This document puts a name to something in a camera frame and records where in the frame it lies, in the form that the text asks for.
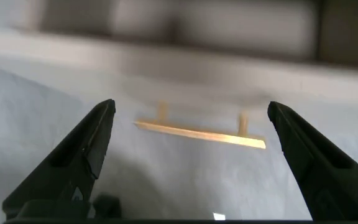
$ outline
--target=blurry background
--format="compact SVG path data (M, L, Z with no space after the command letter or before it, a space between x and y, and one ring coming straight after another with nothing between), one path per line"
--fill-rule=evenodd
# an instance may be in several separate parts
M358 1L0 1L2 200L99 101L116 101L94 194L126 218L310 219L267 117L291 106L358 162ZM261 151L137 129L235 131Z

